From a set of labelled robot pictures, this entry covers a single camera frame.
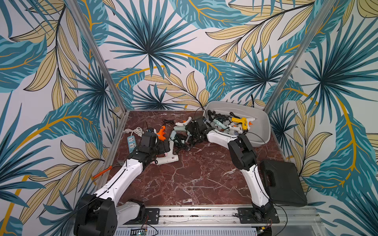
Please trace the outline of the mint green large glue gun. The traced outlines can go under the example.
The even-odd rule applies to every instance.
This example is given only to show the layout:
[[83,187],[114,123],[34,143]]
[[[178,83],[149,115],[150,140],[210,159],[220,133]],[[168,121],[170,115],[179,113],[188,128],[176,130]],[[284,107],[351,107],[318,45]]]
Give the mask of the mint green large glue gun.
[[170,134],[170,140],[176,143],[186,144],[191,137],[185,126],[175,126]]

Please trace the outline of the yellow glue gun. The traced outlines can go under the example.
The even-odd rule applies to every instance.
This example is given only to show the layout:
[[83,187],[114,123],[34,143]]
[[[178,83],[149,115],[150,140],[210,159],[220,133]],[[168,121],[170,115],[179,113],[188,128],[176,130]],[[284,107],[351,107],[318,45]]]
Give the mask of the yellow glue gun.
[[233,123],[241,125],[241,128],[244,131],[246,131],[246,130],[249,129],[249,122],[248,122],[247,118],[240,118],[240,119],[238,119],[238,118],[232,118],[231,121]]

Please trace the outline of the white small glue gun pair-left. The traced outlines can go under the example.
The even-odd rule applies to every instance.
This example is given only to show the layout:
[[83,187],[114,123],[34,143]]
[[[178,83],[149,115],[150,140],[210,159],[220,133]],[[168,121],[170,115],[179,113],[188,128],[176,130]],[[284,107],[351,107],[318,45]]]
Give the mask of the white small glue gun pair-left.
[[248,125],[248,126],[252,126],[252,125],[253,125],[253,122],[254,122],[255,120],[256,120],[255,118],[247,118],[247,125]]

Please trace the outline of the mint green small glue gun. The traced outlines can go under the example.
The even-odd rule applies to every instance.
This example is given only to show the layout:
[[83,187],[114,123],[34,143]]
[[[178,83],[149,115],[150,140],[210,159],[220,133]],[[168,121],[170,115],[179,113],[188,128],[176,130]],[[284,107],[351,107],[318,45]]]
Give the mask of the mint green small glue gun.
[[217,119],[214,119],[213,122],[216,124],[216,126],[221,130],[227,130],[229,127],[227,125],[224,125],[222,122],[220,122]]

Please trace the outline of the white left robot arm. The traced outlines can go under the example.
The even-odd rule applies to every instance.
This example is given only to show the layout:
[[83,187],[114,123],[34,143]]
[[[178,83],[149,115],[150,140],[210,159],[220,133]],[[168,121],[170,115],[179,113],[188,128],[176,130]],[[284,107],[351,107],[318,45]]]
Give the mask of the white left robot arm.
[[145,206],[131,200],[118,202],[131,183],[151,164],[162,164],[173,151],[174,144],[161,134],[146,132],[130,153],[121,169],[94,194],[85,194],[79,201],[73,233],[76,236],[112,236],[128,222],[145,223]]

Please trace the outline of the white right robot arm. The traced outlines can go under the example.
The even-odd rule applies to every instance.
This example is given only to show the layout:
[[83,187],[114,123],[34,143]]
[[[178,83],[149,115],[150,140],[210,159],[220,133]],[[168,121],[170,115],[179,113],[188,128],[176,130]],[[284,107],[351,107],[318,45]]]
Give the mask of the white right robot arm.
[[258,172],[257,154],[246,135],[225,134],[209,127],[203,118],[189,121],[185,125],[185,130],[196,140],[207,140],[210,143],[226,147],[230,152],[232,163],[242,172],[246,180],[254,209],[264,216],[274,210]]

